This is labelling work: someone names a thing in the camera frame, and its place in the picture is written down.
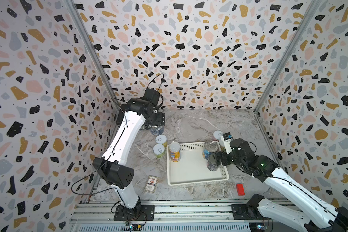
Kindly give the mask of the blue label soup can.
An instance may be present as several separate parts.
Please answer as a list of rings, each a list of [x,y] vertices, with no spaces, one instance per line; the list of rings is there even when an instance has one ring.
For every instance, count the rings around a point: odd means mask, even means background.
[[[203,146],[203,158],[208,160],[212,153],[218,151],[218,144],[216,141],[206,141]]]

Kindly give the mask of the pink label small can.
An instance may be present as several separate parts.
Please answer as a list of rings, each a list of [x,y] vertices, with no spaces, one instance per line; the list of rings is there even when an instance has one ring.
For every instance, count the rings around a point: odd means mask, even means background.
[[[217,141],[219,141],[224,133],[222,131],[215,131],[213,132],[213,138]]]

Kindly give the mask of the green label small can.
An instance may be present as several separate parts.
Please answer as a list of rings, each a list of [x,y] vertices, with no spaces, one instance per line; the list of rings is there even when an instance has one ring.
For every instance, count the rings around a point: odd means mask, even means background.
[[[157,159],[162,158],[165,155],[165,146],[162,144],[156,144],[153,147],[153,152]]]

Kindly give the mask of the dark navy tall can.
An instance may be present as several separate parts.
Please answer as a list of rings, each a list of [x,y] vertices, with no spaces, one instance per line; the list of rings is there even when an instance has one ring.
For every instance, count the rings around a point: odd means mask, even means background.
[[[218,165],[217,162],[215,160],[209,159],[207,162],[207,168],[208,170],[215,172],[218,170]]]

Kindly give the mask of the yellow label small can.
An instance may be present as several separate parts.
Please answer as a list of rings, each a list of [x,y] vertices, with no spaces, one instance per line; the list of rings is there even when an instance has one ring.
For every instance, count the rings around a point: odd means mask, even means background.
[[[156,143],[163,145],[165,148],[167,147],[167,137],[163,134],[158,135],[156,137]]]

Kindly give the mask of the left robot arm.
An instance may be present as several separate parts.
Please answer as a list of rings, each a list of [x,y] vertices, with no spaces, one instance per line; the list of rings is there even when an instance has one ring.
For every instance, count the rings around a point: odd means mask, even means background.
[[[130,149],[142,127],[164,126],[165,114],[159,111],[162,104],[162,96],[157,96],[131,98],[119,106],[119,129],[103,157],[93,161],[100,178],[112,186],[126,209],[136,209],[140,204],[131,183],[134,169],[126,166]]]

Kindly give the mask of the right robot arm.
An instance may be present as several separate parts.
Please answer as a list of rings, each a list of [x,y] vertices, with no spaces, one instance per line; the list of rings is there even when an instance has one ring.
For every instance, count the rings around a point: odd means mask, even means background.
[[[348,210],[336,208],[308,191],[291,178],[276,162],[256,155],[249,142],[222,135],[225,151],[215,154],[216,164],[235,165],[243,173],[260,180],[290,200],[298,210],[281,206],[262,195],[254,194],[246,203],[250,218],[262,216],[300,232],[347,232]]]

